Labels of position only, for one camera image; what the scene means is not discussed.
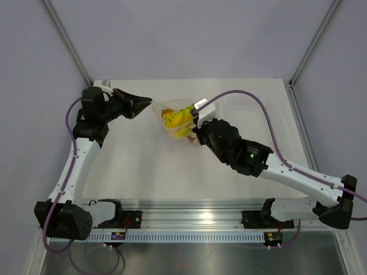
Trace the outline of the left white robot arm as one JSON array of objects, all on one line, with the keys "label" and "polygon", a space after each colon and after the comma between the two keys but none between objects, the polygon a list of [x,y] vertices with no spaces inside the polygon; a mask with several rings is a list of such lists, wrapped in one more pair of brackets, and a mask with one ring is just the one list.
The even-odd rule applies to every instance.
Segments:
[{"label": "left white robot arm", "polygon": [[109,123],[121,116],[136,118],[152,99],[118,88],[106,92],[101,87],[90,87],[82,91],[75,103],[81,105],[75,126],[69,125],[68,116],[65,118],[71,136],[67,162],[47,200],[38,201],[34,207],[43,239],[83,241],[93,228],[126,228],[134,221],[117,199],[100,199],[86,207],[81,201],[89,172],[108,134]]}]

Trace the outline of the yellow banana bunch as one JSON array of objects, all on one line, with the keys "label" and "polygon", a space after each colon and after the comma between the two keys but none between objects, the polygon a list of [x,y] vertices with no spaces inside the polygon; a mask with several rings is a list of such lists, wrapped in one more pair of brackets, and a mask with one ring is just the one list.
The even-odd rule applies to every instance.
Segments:
[{"label": "yellow banana bunch", "polygon": [[164,128],[172,138],[184,139],[193,133],[193,116],[190,113],[192,109],[193,104],[178,111],[166,108],[161,112]]}]

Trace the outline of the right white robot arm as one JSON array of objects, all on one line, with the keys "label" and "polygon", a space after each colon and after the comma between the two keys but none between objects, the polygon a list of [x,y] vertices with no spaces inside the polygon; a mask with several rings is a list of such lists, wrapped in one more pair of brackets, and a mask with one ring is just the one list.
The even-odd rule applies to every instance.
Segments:
[{"label": "right white robot arm", "polygon": [[258,142],[242,139],[239,130],[225,120],[195,123],[193,132],[221,162],[237,173],[282,183],[306,194],[304,205],[296,200],[266,199],[260,213],[263,225],[273,227],[292,219],[318,218],[323,224],[346,230],[352,220],[357,178],[323,175],[299,166],[286,165],[274,151]]}]

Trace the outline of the red fruit bunch with leaves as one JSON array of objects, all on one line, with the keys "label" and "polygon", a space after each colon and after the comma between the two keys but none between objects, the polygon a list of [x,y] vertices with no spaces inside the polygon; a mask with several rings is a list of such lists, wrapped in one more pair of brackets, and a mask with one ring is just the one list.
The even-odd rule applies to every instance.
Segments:
[{"label": "red fruit bunch with leaves", "polygon": [[187,141],[194,146],[200,145],[200,142],[198,140],[198,137],[196,134],[192,133],[191,135],[188,135],[186,137]]}]

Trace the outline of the clear zip top bag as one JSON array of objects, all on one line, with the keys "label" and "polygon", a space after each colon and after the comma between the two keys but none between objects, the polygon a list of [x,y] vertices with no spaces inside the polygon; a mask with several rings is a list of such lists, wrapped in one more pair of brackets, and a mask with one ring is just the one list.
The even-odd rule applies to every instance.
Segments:
[{"label": "clear zip top bag", "polygon": [[154,101],[151,108],[163,130],[172,139],[199,146],[200,143],[193,132],[195,124],[190,113],[193,104],[194,102],[189,99]]}]

